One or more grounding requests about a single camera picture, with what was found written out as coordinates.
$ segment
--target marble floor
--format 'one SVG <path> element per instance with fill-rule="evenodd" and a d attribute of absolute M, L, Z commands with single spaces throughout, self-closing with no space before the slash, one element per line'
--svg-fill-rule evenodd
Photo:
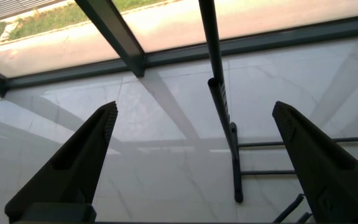
<path fill-rule="evenodd" d="M 239 142 L 278 141 L 277 100 L 333 138 L 358 136 L 358 38 L 225 57 Z M 0 98 L 0 223 L 6 202 L 99 106 L 119 116 L 99 180 L 99 221 L 271 222 L 302 189 L 294 175 L 242 180 L 233 199 L 231 155 L 207 81 L 208 60 L 11 90 Z M 358 159 L 358 143 L 343 144 Z M 242 170 L 292 169 L 282 147 L 241 151 Z M 306 200 L 285 220 L 310 212 Z"/>

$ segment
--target glass pane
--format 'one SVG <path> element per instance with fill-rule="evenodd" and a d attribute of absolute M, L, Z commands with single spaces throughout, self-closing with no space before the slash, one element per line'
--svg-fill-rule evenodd
<path fill-rule="evenodd" d="M 197 0 L 113 0 L 145 52 L 205 42 Z"/>
<path fill-rule="evenodd" d="M 0 73 L 8 78 L 119 58 L 74 1 L 2 16 Z"/>
<path fill-rule="evenodd" d="M 358 0 L 215 0 L 219 38 L 358 16 Z"/>

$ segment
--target curb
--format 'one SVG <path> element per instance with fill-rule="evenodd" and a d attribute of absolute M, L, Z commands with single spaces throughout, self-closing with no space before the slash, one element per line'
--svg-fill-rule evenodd
<path fill-rule="evenodd" d="M 178 2 L 178 1 L 182 1 L 182 0 L 162 1 L 162 2 L 158 2 L 158 3 L 155 3 L 155 4 L 148 5 L 148 6 L 142 6 L 142 7 L 138 7 L 138 8 L 135 8 L 135 9 L 130 9 L 130 10 L 124 11 L 124 12 L 121 13 L 121 15 L 126 15 L 126 14 L 130 14 L 130 13 L 133 13 L 133 12 L 141 11 L 141 10 L 144 10 L 144 9 L 150 9 L 150 8 L 153 8 L 153 7 L 164 6 L 166 4 L 170 4 L 170 3 Z M 73 28 L 73 27 L 87 25 L 89 23 L 92 23 L 92 22 L 91 21 L 80 22 L 78 24 L 69 25 L 69 26 L 66 26 L 66 27 L 62 27 L 62 28 L 59 28 L 59 29 L 54 29 L 54 30 L 42 32 L 42 33 L 39 33 L 39 34 L 30 35 L 30 36 L 27 36 L 27 37 L 22 37 L 20 39 L 10 40 L 10 41 L 7 41 L 7 42 L 0 42 L 0 46 L 6 45 L 6 44 L 12 44 L 14 42 L 26 40 L 26 39 L 33 38 L 33 37 L 38 37 L 38 36 L 41 36 L 41 35 L 50 34 L 52 32 L 58 32 L 58 31 L 70 29 L 70 28 Z"/>

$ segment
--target black metal rack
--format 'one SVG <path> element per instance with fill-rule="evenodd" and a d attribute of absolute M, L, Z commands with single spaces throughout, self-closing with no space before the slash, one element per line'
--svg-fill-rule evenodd
<path fill-rule="evenodd" d="M 227 109 L 226 88 L 224 84 L 222 56 L 219 46 L 218 25 L 216 20 L 216 11 L 214 1 L 199 0 L 201 17 L 203 20 L 204 31 L 206 36 L 206 43 L 209 50 L 209 58 L 211 60 L 212 71 L 214 77 L 208 80 L 208 86 L 211 90 L 212 98 L 216 110 L 221 121 L 223 131 L 229 144 L 234 179 L 234 199 L 236 202 L 243 201 L 242 194 L 242 175 L 286 175 L 295 174 L 294 170 L 250 170 L 241 171 L 240 166 L 240 147 L 265 147 L 265 146 L 283 146 L 283 142 L 255 142 L 239 144 L 237 138 L 237 126 L 234 122 L 230 122 L 230 115 Z M 335 142 L 357 142 L 358 137 L 355 138 L 337 138 L 333 139 Z"/>

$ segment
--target sunlit pavement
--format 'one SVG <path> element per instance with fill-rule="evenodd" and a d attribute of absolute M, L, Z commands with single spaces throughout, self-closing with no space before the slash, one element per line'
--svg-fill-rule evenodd
<path fill-rule="evenodd" d="M 217 0 L 222 39 L 358 16 L 353 0 Z M 205 42 L 198 1 L 183 0 L 124 15 L 145 52 Z M 16 77 L 118 58 L 88 24 L 0 46 L 0 73 Z"/>

